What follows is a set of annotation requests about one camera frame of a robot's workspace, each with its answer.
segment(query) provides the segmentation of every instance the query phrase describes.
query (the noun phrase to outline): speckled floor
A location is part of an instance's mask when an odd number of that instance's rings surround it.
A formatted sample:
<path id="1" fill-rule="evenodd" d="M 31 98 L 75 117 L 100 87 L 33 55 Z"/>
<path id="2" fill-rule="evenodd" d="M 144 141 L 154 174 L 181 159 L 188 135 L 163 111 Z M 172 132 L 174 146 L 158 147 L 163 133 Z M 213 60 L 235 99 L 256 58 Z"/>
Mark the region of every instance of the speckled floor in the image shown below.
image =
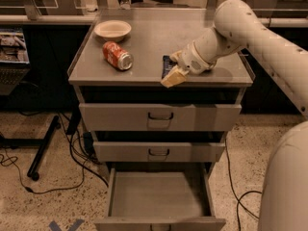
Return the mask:
<path id="1" fill-rule="evenodd" d="M 5 138 L 42 138 L 48 124 L 56 114 L 25 116 L 0 113 L 0 131 Z M 262 190 L 265 169 L 270 151 L 281 136 L 304 119 L 301 115 L 240 115 L 227 137 L 233 184 L 238 196 Z M 34 148 L 7 149 L 21 171 L 21 181 L 34 192 L 78 185 L 83 178 L 81 167 L 69 153 L 69 143 L 63 127 L 55 131 L 42 163 L 37 182 L 27 172 L 37 152 Z M 4 159 L 6 151 L 1 149 Z M 108 177 L 106 167 L 86 162 L 93 171 Z M 223 231 L 238 230 L 236 199 L 231 192 L 226 153 L 215 165 L 210 177 L 210 188 L 216 216 L 225 218 Z M 107 187 L 95 175 L 85 171 L 84 183 L 76 189 L 45 194 L 26 192 L 21 186 L 18 169 L 14 165 L 0 167 L 0 230 L 95 230 L 93 221 L 104 217 Z M 258 215 L 260 195 L 251 194 L 244 204 Z M 257 230 L 257 219 L 240 210 L 242 230 Z"/>

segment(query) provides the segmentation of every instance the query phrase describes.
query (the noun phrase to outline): drawer front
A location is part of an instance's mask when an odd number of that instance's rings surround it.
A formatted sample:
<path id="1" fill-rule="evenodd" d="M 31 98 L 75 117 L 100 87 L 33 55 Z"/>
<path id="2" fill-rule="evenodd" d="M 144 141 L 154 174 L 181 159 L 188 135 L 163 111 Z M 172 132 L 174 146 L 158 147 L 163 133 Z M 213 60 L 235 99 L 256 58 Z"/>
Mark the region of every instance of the drawer front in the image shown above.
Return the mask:
<path id="1" fill-rule="evenodd" d="M 102 142 L 94 144 L 100 162 L 218 162 L 224 143 Z"/>
<path id="2" fill-rule="evenodd" d="M 90 131 L 230 131 L 241 105 L 80 104 Z"/>
<path id="3" fill-rule="evenodd" d="M 219 231 L 203 164 L 116 163 L 102 231 Z"/>

